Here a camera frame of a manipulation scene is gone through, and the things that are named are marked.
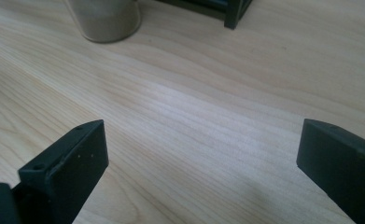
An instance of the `mounting hole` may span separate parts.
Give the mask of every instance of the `mounting hole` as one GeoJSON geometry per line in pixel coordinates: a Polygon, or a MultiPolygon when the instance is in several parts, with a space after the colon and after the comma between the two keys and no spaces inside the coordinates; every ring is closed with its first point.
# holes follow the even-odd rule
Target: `mounting hole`
{"type": "Polygon", "coordinates": [[[34,170],[43,170],[45,169],[45,164],[39,163],[33,167],[34,170]]]}

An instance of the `wooden table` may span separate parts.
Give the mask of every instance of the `wooden table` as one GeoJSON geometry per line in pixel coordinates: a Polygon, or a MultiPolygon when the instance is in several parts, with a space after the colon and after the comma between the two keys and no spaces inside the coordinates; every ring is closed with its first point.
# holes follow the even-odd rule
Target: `wooden table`
{"type": "Polygon", "coordinates": [[[304,118],[365,138],[365,0],[255,0],[234,31],[139,3],[138,32],[99,45],[60,0],[0,1],[0,182],[104,119],[76,223],[352,223],[296,156],[304,118]]]}

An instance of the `ceramic mug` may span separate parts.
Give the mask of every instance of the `ceramic mug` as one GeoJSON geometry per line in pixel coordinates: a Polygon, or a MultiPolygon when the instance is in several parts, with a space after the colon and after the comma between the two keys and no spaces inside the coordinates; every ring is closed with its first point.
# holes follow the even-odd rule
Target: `ceramic mug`
{"type": "Polygon", "coordinates": [[[141,18],[136,0],[64,0],[84,37],[105,43],[132,35],[141,18]]]}

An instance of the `black object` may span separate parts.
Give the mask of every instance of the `black object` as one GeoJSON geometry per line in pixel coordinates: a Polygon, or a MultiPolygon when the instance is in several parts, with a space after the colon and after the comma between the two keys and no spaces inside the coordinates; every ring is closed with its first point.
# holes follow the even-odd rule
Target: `black object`
{"type": "Polygon", "coordinates": [[[104,122],[77,126],[0,183],[0,224],[69,224],[108,165],[104,122]]]}
{"type": "Polygon", "coordinates": [[[159,0],[223,19],[225,27],[234,29],[252,0],[159,0]]]}
{"type": "Polygon", "coordinates": [[[365,223],[365,140],[306,119],[297,163],[356,223],[365,223]]]}

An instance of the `light wood surface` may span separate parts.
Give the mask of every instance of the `light wood surface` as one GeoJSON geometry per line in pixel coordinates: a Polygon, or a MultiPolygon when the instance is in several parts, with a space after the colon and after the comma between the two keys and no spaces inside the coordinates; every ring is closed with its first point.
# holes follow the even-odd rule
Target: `light wood surface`
{"type": "Polygon", "coordinates": [[[0,182],[78,124],[110,164],[76,223],[353,223],[297,168],[304,118],[365,138],[365,0],[254,0],[236,30],[163,3],[119,43],[0,1],[0,182]]]}

